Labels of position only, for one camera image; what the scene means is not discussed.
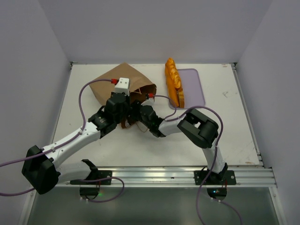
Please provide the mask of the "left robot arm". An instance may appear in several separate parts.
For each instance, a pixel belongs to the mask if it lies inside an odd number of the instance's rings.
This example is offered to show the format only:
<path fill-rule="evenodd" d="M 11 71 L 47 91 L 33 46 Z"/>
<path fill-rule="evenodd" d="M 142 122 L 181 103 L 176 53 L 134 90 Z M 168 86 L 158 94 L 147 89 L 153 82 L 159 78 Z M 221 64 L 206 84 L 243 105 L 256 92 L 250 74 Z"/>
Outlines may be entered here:
<path fill-rule="evenodd" d="M 112 93 L 105 106 L 92 115 L 84 127 L 43 148 L 29 148 L 22 167 L 23 176 L 40 195 L 66 181 L 83 180 L 87 184 L 94 183 L 98 173 L 89 160 L 83 159 L 69 165 L 64 165 L 63 162 L 86 145 L 112 132 L 129 109 L 129 96 Z"/>

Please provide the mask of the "brown paper bag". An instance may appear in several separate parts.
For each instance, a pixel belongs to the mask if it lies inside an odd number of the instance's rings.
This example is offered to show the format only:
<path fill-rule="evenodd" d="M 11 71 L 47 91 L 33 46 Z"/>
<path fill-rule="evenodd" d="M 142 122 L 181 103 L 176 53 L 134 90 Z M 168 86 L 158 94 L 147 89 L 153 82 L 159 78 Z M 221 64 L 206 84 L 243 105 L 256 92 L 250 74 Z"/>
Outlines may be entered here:
<path fill-rule="evenodd" d="M 150 79 L 127 63 L 104 73 L 89 86 L 102 106 L 88 119 L 98 131 L 111 131 L 118 124 L 124 128 L 126 121 L 129 124 L 141 121 L 142 104 L 149 94 L 157 92 L 157 86 Z"/>

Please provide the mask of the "beige fake bread slice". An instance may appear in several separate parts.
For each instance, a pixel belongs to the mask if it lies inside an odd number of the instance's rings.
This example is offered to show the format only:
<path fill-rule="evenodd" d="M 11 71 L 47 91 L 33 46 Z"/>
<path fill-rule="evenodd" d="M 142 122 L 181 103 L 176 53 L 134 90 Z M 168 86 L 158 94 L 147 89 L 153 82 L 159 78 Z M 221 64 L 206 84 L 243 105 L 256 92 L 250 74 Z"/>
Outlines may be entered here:
<path fill-rule="evenodd" d="M 184 92 L 183 90 L 178 90 L 178 99 L 179 99 L 179 108 L 184 108 L 185 107 L 185 99 L 184 99 Z"/>

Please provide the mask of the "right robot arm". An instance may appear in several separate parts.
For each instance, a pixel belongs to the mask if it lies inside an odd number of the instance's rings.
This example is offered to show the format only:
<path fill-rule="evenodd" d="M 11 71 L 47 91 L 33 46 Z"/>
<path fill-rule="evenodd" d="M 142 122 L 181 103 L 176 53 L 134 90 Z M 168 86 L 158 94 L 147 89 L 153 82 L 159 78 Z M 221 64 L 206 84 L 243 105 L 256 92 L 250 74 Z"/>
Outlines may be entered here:
<path fill-rule="evenodd" d="M 179 118 L 164 120 L 158 117 L 151 105 L 139 101 L 131 104 L 130 121 L 142 123 L 157 138 L 183 133 L 194 145 L 203 150 L 209 171 L 208 179 L 219 184 L 225 179 L 228 169 L 219 149 L 223 127 L 198 111 L 196 107 L 186 110 Z"/>

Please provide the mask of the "orange fake baguette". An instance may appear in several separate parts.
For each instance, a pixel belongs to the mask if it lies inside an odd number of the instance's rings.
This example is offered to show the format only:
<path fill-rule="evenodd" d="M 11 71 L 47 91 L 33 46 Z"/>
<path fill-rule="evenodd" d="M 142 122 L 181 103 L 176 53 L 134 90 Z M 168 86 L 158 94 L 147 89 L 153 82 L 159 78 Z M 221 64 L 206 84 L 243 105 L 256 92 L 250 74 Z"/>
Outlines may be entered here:
<path fill-rule="evenodd" d="M 168 73 L 165 74 L 165 79 L 166 79 L 168 97 L 171 99 L 170 102 L 172 106 L 179 107 L 180 104 L 179 104 L 178 94 L 174 86 L 174 82 Z"/>

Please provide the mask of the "orange fake bread loaf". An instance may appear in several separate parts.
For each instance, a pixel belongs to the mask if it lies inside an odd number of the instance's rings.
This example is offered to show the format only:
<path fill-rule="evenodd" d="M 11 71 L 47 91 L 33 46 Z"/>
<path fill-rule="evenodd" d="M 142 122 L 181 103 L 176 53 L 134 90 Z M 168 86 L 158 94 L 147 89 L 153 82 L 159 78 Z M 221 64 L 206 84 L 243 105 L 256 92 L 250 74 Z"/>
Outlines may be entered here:
<path fill-rule="evenodd" d="M 165 76 L 171 79 L 176 90 L 182 89 L 181 78 L 173 58 L 169 58 L 165 63 Z"/>

